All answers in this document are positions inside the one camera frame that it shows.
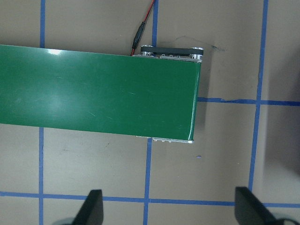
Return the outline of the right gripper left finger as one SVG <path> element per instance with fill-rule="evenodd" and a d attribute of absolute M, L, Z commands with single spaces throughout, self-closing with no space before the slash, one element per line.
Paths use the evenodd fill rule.
<path fill-rule="evenodd" d="M 91 190 L 74 218 L 73 225 L 102 225 L 104 221 L 101 189 Z"/>

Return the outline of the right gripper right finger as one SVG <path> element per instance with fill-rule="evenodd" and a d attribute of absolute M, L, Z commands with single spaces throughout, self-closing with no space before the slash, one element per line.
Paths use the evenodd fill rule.
<path fill-rule="evenodd" d="M 235 188 L 234 215 L 239 225 L 276 225 L 276 218 L 247 187 Z"/>

